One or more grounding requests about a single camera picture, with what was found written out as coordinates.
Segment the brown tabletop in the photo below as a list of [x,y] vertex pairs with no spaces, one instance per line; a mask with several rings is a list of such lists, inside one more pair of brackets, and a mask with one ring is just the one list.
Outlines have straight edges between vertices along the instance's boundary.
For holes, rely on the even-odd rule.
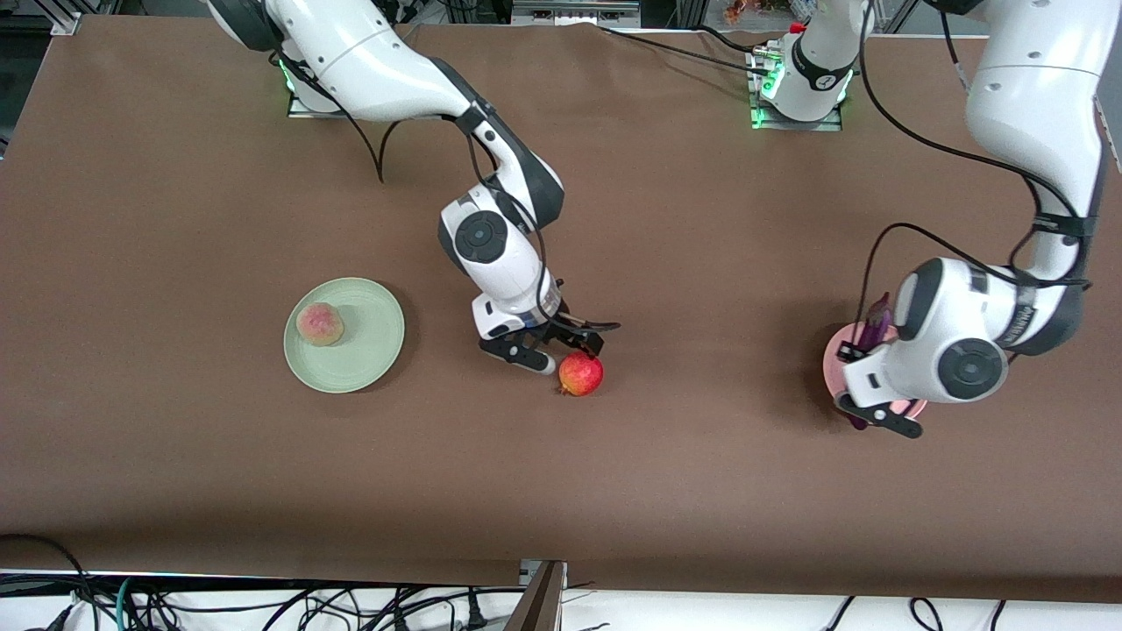
[[[1116,173],[1079,335],[931,406],[919,440],[857,432],[820,360],[873,237],[916,221],[1002,262],[1031,217],[1015,176],[909,140],[857,85],[840,134],[753,130],[743,74],[588,26],[414,45],[561,175],[550,267],[624,323],[603,387],[477,349],[435,238],[473,182],[453,126],[403,125],[380,185],[353,129],[286,119],[265,55],[214,22],[89,18],[0,165],[2,530],[96,569],[494,584],[555,557],[603,587],[1122,601]],[[874,39],[870,70],[918,131],[974,146],[941,42]],[[891,238],[874,292],[938,254]],[[348,275],[394,291],[405,348],[321,394],[282,332]],[[0,550],[28,563],[56,560]]]

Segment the white robotic arm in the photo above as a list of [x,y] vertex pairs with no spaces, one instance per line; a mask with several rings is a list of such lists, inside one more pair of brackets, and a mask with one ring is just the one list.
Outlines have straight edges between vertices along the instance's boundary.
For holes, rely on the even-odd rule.
[[901,433],[912,437],[918,426],[893,413],[892,401],[988,396],[1006,377],[1005,351],[1046,353],[1079,326],[1106,166],[1092,99],[1122,9],[1122,0],[928,1],[988,22],[967,127],[986,150],[1045,185],[1031,184],[1040,208],[1028,269],[925,263],[900,287],[899,339],[845,366],[838,406],[895,431],[910,427],[913,435]]
[[[594,330],[557,320],[559,283],[527,239],[560,214],[560,180],[450,65],[406,46],[369,0],[209,0],[209,7],[231,37],[277,52],[306,107],[381,122],[436,117],[478,139],[497,170],[444,208],[438,237],[482,290],[472,302],[480,347],[545,374],[554,362],[537,350],[541,341],[599,351]],[[528,346],[517,335],[525,330],[533,331]]]

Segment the green plate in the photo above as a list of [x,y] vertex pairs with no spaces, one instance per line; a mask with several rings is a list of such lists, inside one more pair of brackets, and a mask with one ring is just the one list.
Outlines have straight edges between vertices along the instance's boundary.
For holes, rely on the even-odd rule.
[[[296,330],[296,316],[313,302],[327,302],[342,318],[343,337],[331,346],[312,346]],[[378,381],[404,340],[405,317],[389,290],[366,278],[335,278],[296,303],[285,326],[284,356],[305,385],[339,394]]]

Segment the metal mounting plate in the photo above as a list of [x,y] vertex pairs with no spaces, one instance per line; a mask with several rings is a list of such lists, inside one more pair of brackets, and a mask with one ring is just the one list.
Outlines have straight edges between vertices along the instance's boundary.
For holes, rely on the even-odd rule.
[[[782,52],[778,39],[772,39],[765,46],[756,46],[752,53],[744,54],[744,61],[748,67],[760,67],[770,72],[782,72]],[[794,120],[783,116],[775,106],[763,98],[764,84],[771,77],[747,73],[748,76],[748,106],[752,111],[753,129],[785,129],[794,131],[842,131],[842,102],[845,101],[843,92],[842,101],[834,106],[826,118],[811,122]]]

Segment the black cable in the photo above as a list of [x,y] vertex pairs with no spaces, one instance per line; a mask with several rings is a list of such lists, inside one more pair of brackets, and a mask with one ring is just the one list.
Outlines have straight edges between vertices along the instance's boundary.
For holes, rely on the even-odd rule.
[[611,30],[610,28],[603,27],[603,26],[601,27],[597,27],[597,28],[599,28],[600,30],[603,30],[605,33],[610,33],[611,35],[615,35],[617,37],[623,37],[625,39],[632,39],[632,40],[635,40],[635,42],[640,42],[640,43],[646,44],[647,46],[654,46],[655,48],[663,48],[665,51],[671,51],[671,52],[678,53],[679,55],[686,55],[688,57],[693,57],[696,60],[702,60],[702,61],[710,62],[710,63],[714,63],[714,64],[717,64],[717,65],[727,66],[727,67],[730,67],[730,68],[736,68],[736,70],[746,72],[746,73],[749,73],[749,74],[758,74],[760,76],[765,76],[767,74],[767,71],[765,71],[764,68],[748,67],[748,66],[746,66],[744,64],[734,64],[733,62],[726,62],[725,60],[718,60],[717,57],[710,57],[708,55],[702,55],[700,53],[695,53],[692,51],[687,51],[684,48],[678,48],[677,46],[670,46],[668,44],[662,44],[661,42],[654,42],[652,39],[645,39],[643,37],[637,37],[635,35],[631,35],[628,33],[620,33],[618,30]]
[[837,613],[834,614],[834,620],[822,631],[837,631],[838,624],[842,623],[842,616],[845,615],[846,610],[849,609],[849,605],[853,604],[853,601],[856,597],[857,596],[846,596],[845,601],[842,602],[842,606],[838,607]]
[[539,254],[541,254],[541,257],[542,257],[542,264],[541,264],[541,266],[537,269],[537,289],[534,292],[534,303],[535,303],[535,307],[537,308],[537,310],[542,313],[542,316],[545,317],[546,320],[549,320],[551,323],[553,323],[553,326],[555,326],[558,328],[561,328],[561,329],[564,329],[564,330],[567,330],[567,331],[569,331],[571,333],[577,333],[577,335],[581,335],[581,333],[597,333],[597,332],[605,332],[605,331],[614,331],[614,330],[618,329],[620,327],[619,322],[590,322],[590,321],[585,321],[585,324],[582,324],[582,326],[574,326],[574,324],[569,324],[569,323],[565,323],[565,322],[561,322],[555,317],[550,316],[549,313],[546,313],[544,307],[542,305],[542,287],[545,286],[545,269],[546,269],[546,262],[545,262],[545,238],[542,237],[542,230],[537,226],[537,221],[534,219],[533,213],[531,213],[528,210],[526,210],[526,207],[523,205],[523,203],[521,201],[518,201],[518,199],[516,196],[507,193],[505,190],[503,190],[502,186],[499,186],[497,184],[491,184],[487,180],[484,180],[482,173],[479,172],[479,161],[476,158],[476,145],[475,145],[473,139],[475,139],[473,136],[468,136],[468,152],[471,154],[471,168],[476,173],[476,180],[478,180],[479,183],[482,184],[485,188],[487,188],[488,190],[493,191],[496,195],[505,195],[511,202],[513,202],[518,208],[518,211],[526,219],[526,221],[530,222],[531,228],[533,228],[534,234],[537,236],[537,249],[539,249]]
[[[881,247],[881,241],[884,240],[884,237],[886,237],[889,232],[898,228],[903,228],[907,230],[912,230],[913,232],[919,232],[920,235],[927,237],[928,239],[931,239],[932,241],[939,244],[944,248],[950,250],[966,263],[969,263],[971,265],[980,269],[984,269],[987,274],[1001,278],[1002,281],[1005,281],[1006,283],[1010,283],[1014,286],[1033,286],[1037,289],[1056,287],[1056,286],[1087,286],[1087,281],[1082,278],[1073,278],[1073,280],[1061,278],[1058,281],[1041,281],[1032,277],[1018,278],[1017,276],[1006,275],[1002,272],[999,272],[994,267],[986,265],[985,263],[982,263],[977,258],[967,254],[964,249],[944,239],[942,237],[936,235],[935,232],[928,230],[927,228],[917,226],[914,223],[909,223],[907,221],[896,221],[895,223],[890,223],[883,230],[881,230],[881,234],[876,236],[876,240],[873,241],[873,247],[868,250],[868,258],[865,260],[865,272],[861,281],[861,298],[857,300],[857,314],[856,317],[854,317],[853,320],[854,324],[861,322],[861,318],[865,312],[865,300],[868,298],[868,277],[872,274],[873,260],[876,258],[876,252]],[[857,339],[856,336],[857,336],[857,328],[854,327],[853,336],[849,340],[849,344],[856,342]]]
[[711,35],[711,36],[716,37],[718,40],[720,40],[720,43],[724,44],[725,46],[728,46],[729,48],[732,48],[734,51],[739,51],[741,53],[747,53],[749,55],[752,54],[752,51],[756,46],[763,46],[763,45],[767,44],[767,40],[764,39],[760,44],[753,44],[752,46],[744,46],[744,45],[737,44],[736,42],[733,42],[728,37],[725,37],[725,34],[721,33],[721,31],[719,31],[719,30],[717,30],[716,28],[712,28],[712,27],[703,25],[703,24],[699,24],[699,25],[697,25],[695,27],[691,27],[690,30],[700,30],[700,31],[703,31],[703,33],[708,33],[709,35]]
[[421,592],[424,592],[424,589],[425,589],[424,587],[410,587],[405,589],[404,593],[402,592],[395,593],[393,600],[390,600],[389,603],[386,604],[386,606],[384,606],[381,610],[375,613],[370,618],[369,622],[360,627],[359,631],[371,631],[375,627],[377,627],[378,622],[381,622],[381,619],[385,618],[388,612],[393,611],[394,607],[398,607],[401,605],[399,601],[405,601],[406,598],[411,598],[420,594]]
[[340,584],[338,583],[331,583],[325,585],[319,585],[315,587],[309,587],[307,589],[301,591],[295,596],[285,601],[284,604],[282,604],[279,607],[277,607],[275,612],[273,612],[273,615],[269,616],[269,619],[265,622],[265,627],[261,627],[261,631],[268,631],[274,624],[276,624],[277,620],[280,620],[280,616],[284,615],[286,611],[291,610],[296,603],[307,598],[313,593],[319,592],[320,589],[330,589],[332,587],[339,587],[339,586]]
[[[864,16],[864,22],[863,22],[864,25],[867,25],[867,22],[868,22],[868,18],[872,15],[872,8],[873,8],[873,6],[870,4],[865,9],[865,16]],[[955,155],[955,156],[958,156],[958,157],[965,157],[967,159],[972,159],[972,161],[975,161],[975,162],[981,162],[983,164],[988,164],[991,166],[996,166],[999,168],[1002,168],[1002,170],[1005,170],[1005,171],[1009,171],[1009,172],[1012,172],[1012,173],[1017,173],[1029,185],[1029,191],[1032,193],[1032,200],[1033,200],[1033,203],[1037,207],[1036,211],[1037,211],[1038,214],[1041,212],[1040,195],[1037,192],[1036,188],[1032,186],[1032,183],[1039,184],[1045,190],[1047,190],[1048,192],[1050,192],[1054,195],[1056,195],[1056,199],[1058,199],[1060,201],[1060,203],[1064,204],[1064,207],[1067,209],[1068,213],[1072,217],[1077,217],[1077,213],[1075,211],[1075,207],[1072,205],[1072,203],[1067,200],[1067,198],[1065,198],[1063,195],[1063,193],[1060,193],[1059,190],[1056,189],[1052,184],[1046,182],[1045,180],[1038,177],[1037,175],[1034,175],[1034,174],[1032,174],[1032,173],[1030,173],[1030,172],[1028,172],[1028,171],[1026,171],[1023,168],[1020,168],[1018,166],[1011,165],[1011,164],[1006,164],[1006,163],[1003,163],[1003,162],[1000,162],[1000,161],[987,158],[985,156],[980,156],[980,155],[971,154],[971,153],[963,152],[963,150],[959,150],[959,149],[955,149],[955,148],[948,147],[946,145],[940,145],[939,143],[936,143],[934,140],[929,140],[929,139],[925,138],[923,136],[920,136],[919,134],[917,134],[917,132],[912,131],[911,129],[909,129],[902,122],[900,122],[899,120],[896,120],[891,113],[889,113],[889,111],[886,109],[884,109],[884,106],[881,104],[880,100],[876,98],[876,94],[873,92],[873,86],[870,83],[868,72],[867,72],[866,66],[865,66],[865,39],[864,38],[862,38],[861,44],[857,47],[857,60],[858,60],[858,65],[861,67],[861,79],[862,79],[862,82],[865,84],[865,92],[868,93],[868,99],[870,99],[870,101],[872,101],[873,107],[876,108],[876,110],[881,113],[881,116],[883,116],[890,124],[892,124],[893,127],[895,127],[896,129],[899,129],[900,131],[902,131],[905,136],[908,136],[909,138],[912,138],[913,140],[919,141],[922,145],[931,147],[934,149],[939,149],[941,152],[945,152],[945,153],[948,153],[948,154],[951,154],[951,155]],[[977,258],[971,256],[969,254],[967,254],[963,249],[954,246],[949,241],[942,239],[941,237],[939,237],[938,235],[936,235],[936,234],[927,230],[926,228],[921,228],[919,226],[916,226],[913,223],[908,223],[908,222],[896,222],[896,223],[892,223],[891,226],[886,227],[884,230],[881,231],[881,234],[876,237],[876,240],[873,243],[872,249],[870,249],[870,252],[868,252],[868,258],[865,262],[865,272],[864,272],[864,275],[862,277],[861,298],[857,301],[857,314],[854,318],[854,324],[858,324],[861,322],[862,314],[865,311],[865,300],[866,300],[867,294],[868,294],[868,278],[870,278],[870,274],[872,273],[873,260],[876,257],[877,248],[880,247],[881,241],[884,239],[884,237],[889,232],[891,232],[892,230],[894,230],[896,228],[907,228],[909,230],[913,230],[916,232],[919,232],[919,234],[923,235],[925,237],[934,240],[935,243],[941,245],[942,247],[947,248],[948,250],[953,252],[954,254],[956,254],[958,257],[963,258],[964,260],[966,260],[971,265],[974,265],[975,267],[978,267],[980,269],[984,269],[986,273],[992,274],[993,276],[996,276],[997,278],[1001,278],[1002,281],[1005,281],[1005,282],[1008,282],[1008,283],[1010,283],[1010,284],[1012,284],[1014,286],[1033,286],[1033,287],[1037,287],[1037,289],[1054,287],[1054,286],[1082,286],[1085,290],[1089,286],[1089,282],[1086,278],[1067,278],[1067,280],[1060,278],[1060,280],[1056,280],[1056,281],[1037,280],[1037,278],[1033,278],[1033,277],[1028,276],[1026,274],[1021,274],[1020,271],[1015,266],[1013,266],[1013,265],[1011,265],[1011,268],[1013,269],[1014,274],[1013,275],[1006,275],[1006,274],[1004,274],[1002,272],[997,272],[994,267],[982,263]],[[1032,232],[1030,231],[1029,235],[1027,235],[1026,238],[1022,238],[1021,241],[1018,243],[1018,245],[1013,248],[1012,253],[1010,254],[1010,259],[1011,260],[1013,258],[1015,258],[1017,254],[1020,253],[1020,250],[1021,250],[1022,247],[1024,247],[1024,245],[1031,238],[1031,235],[1032,235]],[[850,337],[850,344],[854,344],[856,341],[856,336],[857,336],[857,327],[855,326],[854,329],[853,329],[853,336]]]
[[[935,627],[923,622],[923,619],[919,616],[919,612],[916,610],[916,605],[918,603],[923,603],[927,605],[927,609],[930,610],[931,615],[935,618]],[[912,598],[908,601],[908,611],[911,612],[912,620],[916,621],[916,624],[919,624],[927,631],[942,631],[942,620],[939,619],[939,612],[935,609],[935,605],[931,604],[931,601],[927,598]]]
[[[475,593],[476,594],[521,594],[521,593],[523,593],[525,591],[526,591],[525,587],[484,587],[484,588],[475,589]],[[421,610],[425,610],[425,609],[429,609],[429,607],[432,607],[432,606],[436,606],[436,605],[440,605],[440,604],[444,604],[444,603],[450,603],[451,601],[456,601],[456,600],[459,600],[459,598],[467,597],[467,595],[468,595],[468,592],[459,592],[459,593],[456,593],[456,594],[449,594],[447,596],[433,596],[433,597],[430,597],[430,598],[425,598],[423,601],[417,601],[415,603],[410,603],[407,606],[402,607],[401,615],[404,619],[405,616],[412,615],[412,614],[414,614],[414,613],[416,613],[416,612],[419,612]],[[378,628],[377,631],[388,631],[388,629],[393,624],[394,624],[394,621],[390,620],[390,621],[386,622],[384,625],[381,625],[380,628]]]
[[[325,601],[322,601],[322,602],[319,601],[319,600],[316,600],[316,598],[311,598],[311,597],[305,598],[304,600],[304,615],[301,616],[301,621],[297,624],[297,630],[303,631],[304,629],[306,629],[307,625],[312,622],[312,619],[322,613],[322,614],[327,614],[327,615],[333,615],[333,616],[337,616],[337,618],[342,618],[347,622],[347,631],[350,631],[350,621],[347,620],[346,618],[343,618],[342,615],[340,615],[337,612],[328,611],[328,607],[331,606],[331,603],[333,603],[334,601],[341,598],[343,595],[346,595],[348,593],[351,593],[353,589],[350,589],[350,588],[348,588],[348,589],[340,589],[338,594],[335,594],[334,596],[331,596],[330,598],[328,598]],[[307,602],[309,601],[312,601],[312,602],[316,603],[315,609],[311,609],[311,607],[307,606]]]
[[234,607],[185,607],[185,606],[182,606],[182,605],[166,603],[166,606],[167,606],[167,609],[169,609],[172,611],[182,611],[184,613],[240,613],[240,612],[245,612],[245,611],[257,611],[257,610],[263,610],[263,609],[278,607],[278,606],[280,606],[283,604],[285,604],[285,603],[284,602],[280,602],[280,603],[265,603],[265,604],[260,604],[260,605],[243,605],[243,606],[234,606]]
[[[268,18],[267,16],[265,16],[265,2],[261,2],[260,6],[261,6],[263,19],[265,19],[266,24],[268,24],[267,22]],[[334,106],[339,108],[339,111],[343,112],[343,116],[347,117],[347,120],[351,124],[351,127],[353,127],[355,130],[358,131],[358,135],[362,138],[362,144],[366,145],[366,150],[369,152],[370,159],[374,161],[374,170],[378,174],[378,182],[385,183],[385,180],[383,180],[381,176],[381,161],[378,159],[378,155],[374,152],[374,146],[370,144],[370,139],[366,137],[366,131],[362,131],[362,128],[359,127],[358,121],[355,120],[355,117],[352,117],[351,113],[347,111],[347,108],[344,108],[339,102],[339,100],[331,94],[331,92],[329,92],[320,84],[319,79],[311,76],[310,74],[304,72],[304,68],[298,63],[292,61],[292,58],[289,58],[288,55],[284,53],[284,51],[282,51],[280,48],[276,48],[274,53],[284,63],[284,67],[288,72],[293,73],[293,75],[295,75],[296,79],[298,79],[305,85],[314,90],[315,93],[320,94],[324,99],[328,99],[329,101],[334,103]]]
[[463,2],[465,4],[463,7],[457,7],[456,4],[449,2],[448,0],[436,0],[438,3],[443,4],[449,9],[456,9],[457,11],[475,11],[476,9],[479,8],[480,1],[481,0],[476,0],[475,4],[468,4],[467,2]]
[[1003,611],[1005,611],[1005,601],[997,601],[997,609],[993,610],[993,615],[990,616],[990,631],[997,631],[997,619],[1001,618]]
[[[868,18],[872,15],[872,12],[873,12],[873,3],[871,2],[868,4],[868,7],[865,9],[865,19],[864,19],[863,25],[867,26]],[[891,113],[889,113],[889,110],[884,109],[884,106],[881,104],[881,100],[877,99],[876,94],[873,92],[873,86],[870,84],[870,81],[868,81],[868,70],[865,67],[865,38],[862,38],[861,39],[861,44],[857,46],[857,61],[858,61],[858,64],[861,66],[861,81],[862,81],[862,83],[865,84],[865,92],[868,93],[868,100],[872,101],[873,107],[876,108],[876,111],[879,111],[881,113],[881,116],[883,116],[885,118],[885,120],[888,120],[890,124],[892,124],[893,127],[895,127],[901,132],[903,132],[904,136],[908,136],[912,140],[916,140],[916,141],[922,144],[922,145],[926,145],[926,146],[928,146],[928,147],[930,147],[932,149],[938,149],[940,152],[948,153],[948,154],[950,154],[953,156],[963,157],[963,158],[971,159],[971,161],[974,161],[974,162],[981,162],[982,164],[987,164],[990,166],[995,166],[997,168],[1001,168],[1001,170],[1004,170],[1004,171],[1009,171],[1010,173],[1015,173],[1015,174],[1020,175],[1021,177],[1026,177],[1026,179],[1028,179],[1028,180],[1030,180],[1030,181],[1039,184],[1042,189],[1045,189],[1046,191],[1048,191],[1052,195],[1056,195],[1056,199],[1059,200],[1059,202],[1064,205],[1065,209],[1067,209],[1067,212],[1068,212],[1069,216],[1072,216],[1072,217],[1078,217],[1078,213],[1075,211],[1075,207],[1072,205],[1072,202],[1068,201],[1068,199],[1064,195],[1064,193],[1061,193],[1059,191],[1059,189],[1057,189],[1054,184],[1051,184],[1050,182],[1048,182],[1048,181],[1043,180],[1042,177],[1036,175],[1034,173],[1026,171],[1026,170],[1023,170],[1023,168],[1021,168],[1019,166],[1001,162],[999,159],[993,159],[993,158],[990,158],[990,157],[980,156],[977,154],[972,154],[969,152],[964,152],[962,149],[956,149],[954,147],[948,147],[946,145],[941,145],[939,143],[936,143],[935,140],[929,140],[929,139],[925,138],[923,136],[920,136],[919,134],[917,134],[917,132],[912,131],[911,129],[909,129],[904,124],[900,122],[899,120],[896,120],[895,117],[893,117]]]
[[946,11],[939,11],[939,21],[942,22],[942,39],[947,43],[947,53],[950,55],[950,61],[955,64],[955,73],[958,74],[958,82],[963,84],[963,90],[968,93],[971,91],[971,81],[966,79],[966,71],[963,70],[963,64],[958,61],[958,52],[955,51],[955,43],[950,39],[950,25],[947,22]]
[[[84,569],[82,569],[82,564],[77,563],[77,558],[75,558],[74,555],[72,555],[71,551],[67,550],[66,547],[59,543],[58,541],[55,541],[54,539],[50,539],[48,537],[42,537],[39,534],[28,534],[24,532],[9,532],[0,534],[0,541],[29,541],[33,543],[38,543],[40,546],[46,546],[48,548],[54,549],[56,552],[65,557],[66,563],[71,564],[71,566],[74,568],[74,571],[77,574],[77,578],[81,582],[82,589],[85,592],[85,595],[90,598],[90,602],[92,603],[95,601],[93,589],[90,587],[89,575]],[[95,604],[93,605],[93,607],[94,607],[93,629],[94,631],[100,631],[101,616],[98,615],[98,607]]]
[[351,604],[355,605],[355,625],[362,627],[362,607],[358,606],[358,598],[355,597],[355,591],[348,589],[347,595],[350,596]]

